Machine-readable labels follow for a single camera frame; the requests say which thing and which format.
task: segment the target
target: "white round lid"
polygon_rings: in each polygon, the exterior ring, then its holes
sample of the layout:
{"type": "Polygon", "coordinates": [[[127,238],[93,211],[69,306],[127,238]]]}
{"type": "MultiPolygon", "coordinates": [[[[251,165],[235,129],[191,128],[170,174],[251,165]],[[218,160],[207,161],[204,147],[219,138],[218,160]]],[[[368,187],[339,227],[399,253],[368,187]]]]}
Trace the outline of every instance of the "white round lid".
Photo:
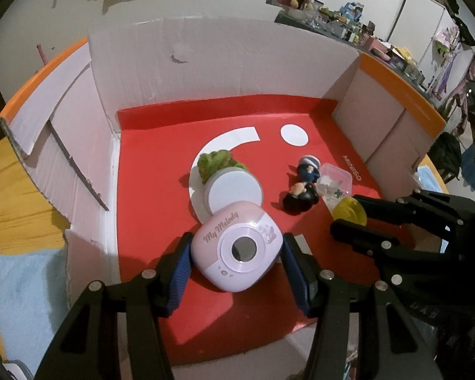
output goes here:
{"type": "Polygon", "coordinates": [[[262,187],[255,176],[238,167],[228,167],[214,173],[204,186],[204,204],[215,214],[236,201],[262,205],[262,187]]]}

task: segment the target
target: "white curved stripe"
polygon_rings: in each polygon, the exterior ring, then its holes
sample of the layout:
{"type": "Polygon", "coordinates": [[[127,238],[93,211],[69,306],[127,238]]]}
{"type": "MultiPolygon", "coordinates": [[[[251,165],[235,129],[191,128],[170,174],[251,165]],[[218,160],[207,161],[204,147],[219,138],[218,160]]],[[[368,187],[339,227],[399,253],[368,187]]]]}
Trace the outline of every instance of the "white curved stripe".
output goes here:
{"type": "Polygon", "coordinates": [[[188,180],[188,192],[190,194],[190,201],[192,203],[195,215],[201,224],[209,220],[211,214],[208,213],[204,206],[203,195],[204,186],[200,178],[199,170],[197,169],[197,161],[203,153],[211,153],[218,150],[232,150],[244,143],[251,143],[252,141],[260,141],[259,135],[255,127],[243,127],[235,129],[226,133],[220,134],[218,137],[206,144],[197,154],[190,169],[190,178],[188,180]]]}

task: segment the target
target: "orange strip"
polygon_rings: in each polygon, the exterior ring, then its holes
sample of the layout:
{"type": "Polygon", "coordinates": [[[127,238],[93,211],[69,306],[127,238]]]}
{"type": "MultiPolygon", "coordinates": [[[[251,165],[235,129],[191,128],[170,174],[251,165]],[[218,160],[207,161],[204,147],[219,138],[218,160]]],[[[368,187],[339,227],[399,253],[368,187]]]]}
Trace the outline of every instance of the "orange strip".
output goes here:
{"type": "Polygon", "coordinates": [[[440,134],[445,120],[408,82],[368,54],[361,55],[359,68],[393,95],[432,138],[440,134]]]}
{"type": "Polygon", "coordinates": [[[86,37],[79,40],[77,43],[72,44],[66,50],[63,50],[60,54],[54,57],[49,63],[47,63],[41,70],[33,75],[17,92],[13,97],[5,104],[0,118],[3,118],[7,124],[13,120],[18,113],[21,106],[25,103],[26,99],[32,95],[34,90],[39,87],[39,84],[49,76],[55,68],[57,68],[63,61],[65,61],[72,53],[78,48],[81,48],[88,42],[86,37]]]}

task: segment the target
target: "green toy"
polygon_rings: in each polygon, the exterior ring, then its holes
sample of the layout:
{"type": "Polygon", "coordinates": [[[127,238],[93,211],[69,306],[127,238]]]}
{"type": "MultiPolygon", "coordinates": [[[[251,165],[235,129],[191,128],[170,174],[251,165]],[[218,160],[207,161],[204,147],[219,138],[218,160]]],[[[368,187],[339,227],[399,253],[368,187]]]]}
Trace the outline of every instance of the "green toy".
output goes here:
{"type": "Polygon", "coordinates": [[[202,153],[197,161],[197,168],[203,184],[206,184],[214,173],[227,167],[239,167],[249,171],[244,164],[232,158],[232,153],[229,150],[213,151],[209,154],[202,153]]]}

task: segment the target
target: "pink device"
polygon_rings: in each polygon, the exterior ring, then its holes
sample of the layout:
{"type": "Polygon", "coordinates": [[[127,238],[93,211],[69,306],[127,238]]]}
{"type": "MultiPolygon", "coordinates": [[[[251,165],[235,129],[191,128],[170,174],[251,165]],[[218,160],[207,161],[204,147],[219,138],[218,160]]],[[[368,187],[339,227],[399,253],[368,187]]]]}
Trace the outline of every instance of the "pink device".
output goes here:
{"type": "Polygon", "coordinates": [[[275,262],[283,236],[269,215],[249,201],[217,211],[195,234],[193,262],[224,291],[237,293],[259,281],[275,262]]]}

